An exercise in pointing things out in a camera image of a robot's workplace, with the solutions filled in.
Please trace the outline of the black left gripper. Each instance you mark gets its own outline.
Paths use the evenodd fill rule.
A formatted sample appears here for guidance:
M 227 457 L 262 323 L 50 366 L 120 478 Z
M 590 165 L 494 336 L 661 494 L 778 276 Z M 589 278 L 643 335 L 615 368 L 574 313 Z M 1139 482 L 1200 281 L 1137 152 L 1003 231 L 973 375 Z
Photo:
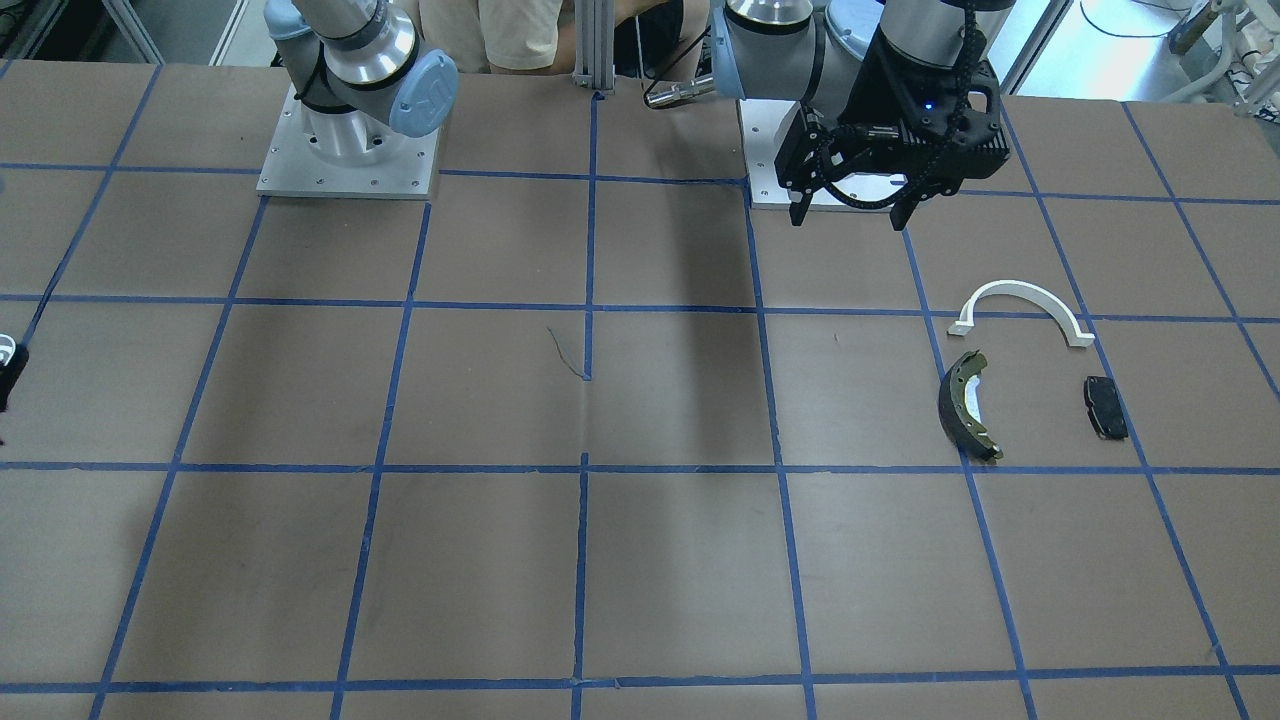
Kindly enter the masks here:
M 925 200 L 1001 169 L 1011 149 L 998 117 L 998 79 L 982 56 L 986 45 L 978 40 L 950 67 L 928 67 L 874 40 L 833 120 L 801 105 L 774 156 L 776 179 L 790 192 L 791 225 L 803 225 L 820 190 L 847 206 L 868 205 L 838 187 L 850 176 L 904 176 L 902 188 L 872 200 L 892 206 L 890 223 L 900 232 Z

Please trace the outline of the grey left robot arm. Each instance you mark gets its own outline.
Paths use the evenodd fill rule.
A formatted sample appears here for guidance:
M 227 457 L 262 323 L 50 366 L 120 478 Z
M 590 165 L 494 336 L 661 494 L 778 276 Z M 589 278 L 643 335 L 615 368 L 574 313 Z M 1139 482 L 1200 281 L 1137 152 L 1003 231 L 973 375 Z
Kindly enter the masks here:
M 855 211 L 914 211 L 1009 160 L 998 77 L 987 53 L 1010 1 L 714 1 L 710 72 L 650 109 L 718 92 L 785 101 L 772 159 L 792 225 L 828 193 Z

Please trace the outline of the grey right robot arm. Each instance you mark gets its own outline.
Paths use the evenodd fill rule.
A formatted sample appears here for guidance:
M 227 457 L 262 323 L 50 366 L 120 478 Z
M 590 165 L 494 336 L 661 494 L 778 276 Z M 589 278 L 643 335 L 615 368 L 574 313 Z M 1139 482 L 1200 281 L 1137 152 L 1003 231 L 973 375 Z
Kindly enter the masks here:
M 269 1 L 262 14 L 291 87 L 259 193 L 429 200 L 460 91 L 453 59 L 388 1 Z

